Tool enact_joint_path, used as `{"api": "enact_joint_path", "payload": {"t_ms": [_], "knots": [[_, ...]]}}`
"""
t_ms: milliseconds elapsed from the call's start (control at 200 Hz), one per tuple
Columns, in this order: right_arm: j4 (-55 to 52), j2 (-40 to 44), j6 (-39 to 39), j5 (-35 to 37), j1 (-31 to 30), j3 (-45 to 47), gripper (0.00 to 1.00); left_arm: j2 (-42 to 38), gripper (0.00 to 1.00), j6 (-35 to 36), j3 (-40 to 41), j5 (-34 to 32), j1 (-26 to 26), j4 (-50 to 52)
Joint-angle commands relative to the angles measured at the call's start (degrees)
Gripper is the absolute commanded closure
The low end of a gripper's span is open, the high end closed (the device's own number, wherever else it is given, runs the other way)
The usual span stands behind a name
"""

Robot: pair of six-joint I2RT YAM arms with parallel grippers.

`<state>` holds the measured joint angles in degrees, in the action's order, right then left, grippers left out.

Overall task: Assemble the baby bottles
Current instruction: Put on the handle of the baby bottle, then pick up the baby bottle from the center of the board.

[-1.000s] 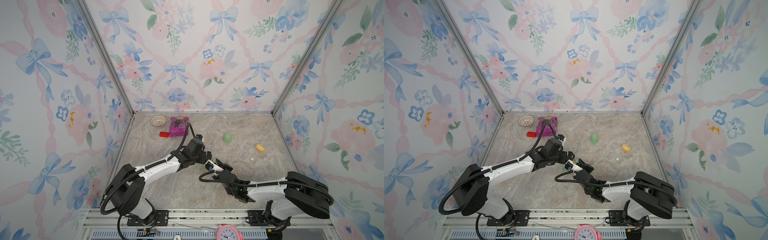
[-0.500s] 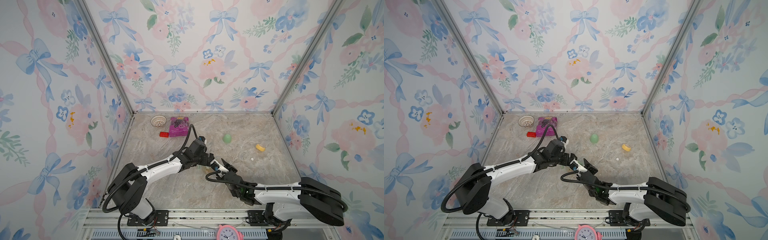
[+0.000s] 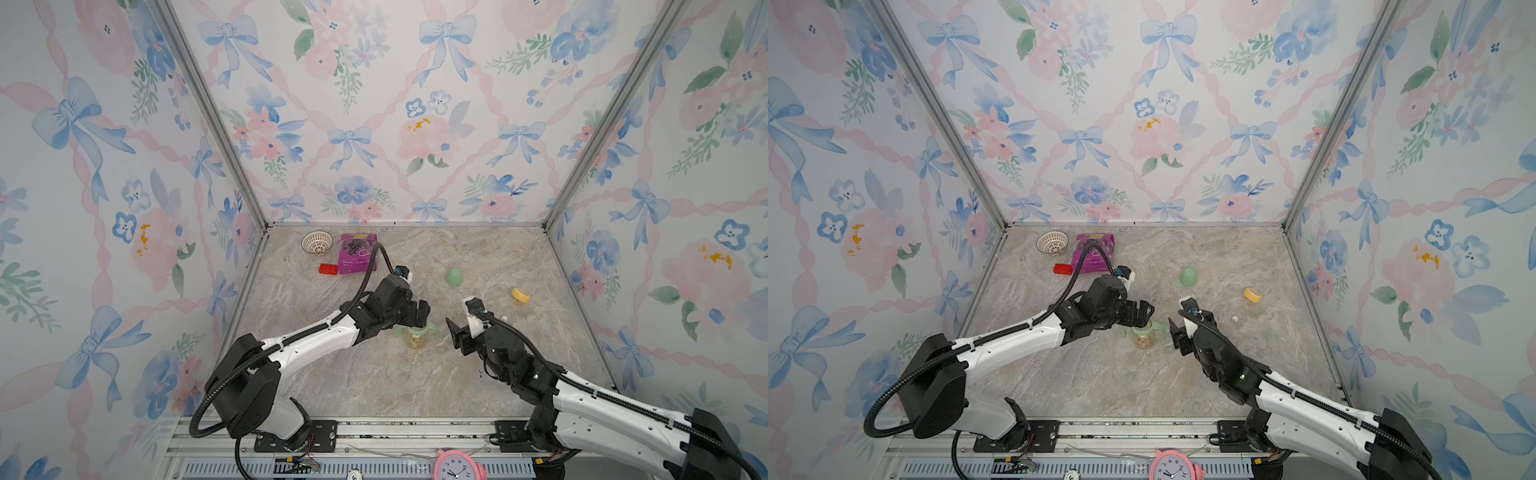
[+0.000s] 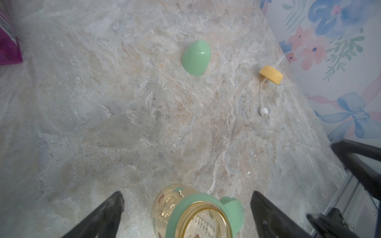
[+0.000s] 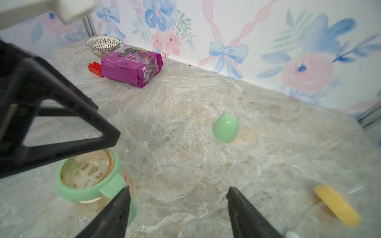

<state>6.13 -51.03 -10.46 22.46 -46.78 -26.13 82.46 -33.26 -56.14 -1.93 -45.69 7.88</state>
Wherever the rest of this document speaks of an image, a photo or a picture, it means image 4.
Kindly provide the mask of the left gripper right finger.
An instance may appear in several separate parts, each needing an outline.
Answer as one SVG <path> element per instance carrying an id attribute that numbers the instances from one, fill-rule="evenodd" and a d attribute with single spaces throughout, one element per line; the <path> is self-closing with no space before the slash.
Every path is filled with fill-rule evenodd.
<path id="1" fill-rule="evenodd" d="M 253 192 L 250 205 L 260 238 L 310 237 L 259 191 Z"/>

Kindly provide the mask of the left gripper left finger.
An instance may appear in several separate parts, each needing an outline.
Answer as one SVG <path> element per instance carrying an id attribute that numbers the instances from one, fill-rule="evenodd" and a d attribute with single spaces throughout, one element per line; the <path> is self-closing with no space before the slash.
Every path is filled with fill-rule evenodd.
<path id="1" fill-rule="evenodd" d="M 63 238 L 115 238 L 124 208 L 123 194 L 116 191 Z"/>

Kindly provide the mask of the yellow bottle lid with straw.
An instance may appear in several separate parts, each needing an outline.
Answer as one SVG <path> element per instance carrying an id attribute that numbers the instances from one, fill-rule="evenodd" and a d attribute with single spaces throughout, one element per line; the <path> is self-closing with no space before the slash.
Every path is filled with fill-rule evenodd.
<path id="1" fill-rule="evenodd" d="M 268 109 L 264 107 L 263 104 L 263 87 L 264 84 L 269 80 L 273 82 L 276 85 L 279 85 L 281 81 L 283 80 L 284 76 L 283 74 L 277 70 L 276 68 L 266 65 L 260 70 L 260 75 L 263 77 L 262 82 L 260 83 L 259 88 L 259 96 L 260 96 L 260 110 L 259 113 L 261 116 L 267 116 L 268 115 Z"/>

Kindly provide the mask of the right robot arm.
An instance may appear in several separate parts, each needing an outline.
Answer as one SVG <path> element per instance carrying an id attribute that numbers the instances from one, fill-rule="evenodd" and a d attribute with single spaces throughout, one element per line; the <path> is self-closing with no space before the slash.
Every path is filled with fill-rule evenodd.
<path id="1" fill-rule="evenodd" d="M 316 238 L 379 238 L 381 236 L 381 150 L 342 140 L 331 148 L 347 176 L 327 209 L 307 218 Z"/>

